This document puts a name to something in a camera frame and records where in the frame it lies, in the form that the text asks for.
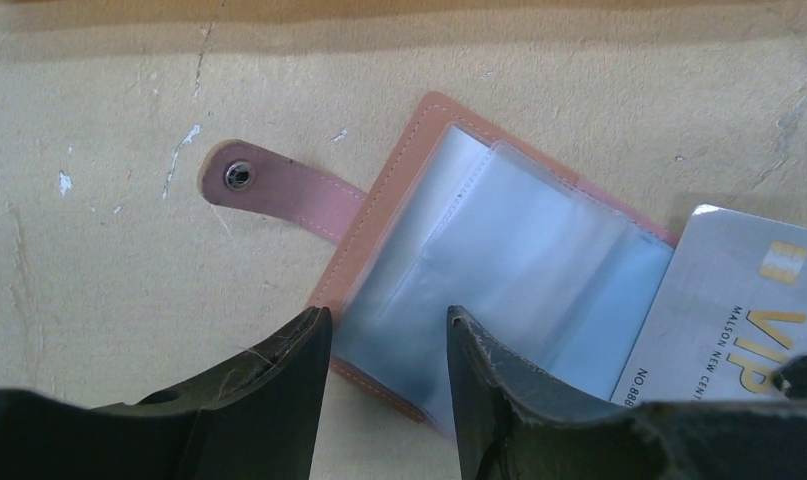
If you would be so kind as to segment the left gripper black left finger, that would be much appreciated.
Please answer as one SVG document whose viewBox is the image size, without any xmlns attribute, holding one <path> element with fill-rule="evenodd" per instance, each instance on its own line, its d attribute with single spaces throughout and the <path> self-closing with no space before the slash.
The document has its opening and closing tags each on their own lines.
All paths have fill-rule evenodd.
<svg viewBox="0 0 807 480">
<path fill-rule="evenodd" d="M 330 311 L 309 307 L 135 404 L 0 389 L 0 479 L 306 479 L 332 330 Z"/>
</svg>

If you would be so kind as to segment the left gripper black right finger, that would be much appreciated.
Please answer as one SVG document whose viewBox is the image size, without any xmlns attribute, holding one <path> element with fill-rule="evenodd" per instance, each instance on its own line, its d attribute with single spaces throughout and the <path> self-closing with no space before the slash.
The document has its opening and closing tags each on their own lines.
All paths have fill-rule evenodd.
<svg viewBox="0 0 807 480">
<path fill-rule="evenodd" d="M 807 479 L 807 400 L 650 402 L 587 394 L 447 311 L 466 479 Z"/>
</svg>

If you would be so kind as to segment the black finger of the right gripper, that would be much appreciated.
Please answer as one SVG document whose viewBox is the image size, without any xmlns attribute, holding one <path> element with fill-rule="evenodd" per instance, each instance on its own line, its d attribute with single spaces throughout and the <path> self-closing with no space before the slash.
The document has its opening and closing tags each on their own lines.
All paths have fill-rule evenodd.
<svg viewBox="0 0 807 480">
<path fill-rule="evenodd" d="M 807 400 L 807 354 L 782 365 L 772 374 L 771 382 L 785 398 Z"/>
</svg>

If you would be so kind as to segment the silver VIP credit card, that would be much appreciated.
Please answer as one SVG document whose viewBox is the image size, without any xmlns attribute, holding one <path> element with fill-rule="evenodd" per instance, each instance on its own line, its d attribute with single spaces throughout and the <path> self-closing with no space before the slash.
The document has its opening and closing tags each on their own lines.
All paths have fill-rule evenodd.
<svg viewBox="0 0 807 480">
<path fill-rule="evenodd" d="M 611 400 L 774 400 L 773 372 L 803 354 L 807 228 L 701 204 Z"/>
</svg>

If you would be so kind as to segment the brown leather card holder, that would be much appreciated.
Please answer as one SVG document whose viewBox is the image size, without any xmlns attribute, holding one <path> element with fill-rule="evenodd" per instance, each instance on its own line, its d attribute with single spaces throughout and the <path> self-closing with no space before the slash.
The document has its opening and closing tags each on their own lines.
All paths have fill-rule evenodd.
<svg viewBox="0 0 807 480">
<path fill-rule="evenodd" d="M 332 370 L 418 422 L 454 428 L 447 310 L 609 400 L 677 237 L 439 93 L 368 191 L 238 139 L 198 172 L 209 203 L 275 217 L 336 250 L 309 302 L 331 310 Z"/>
</svg>

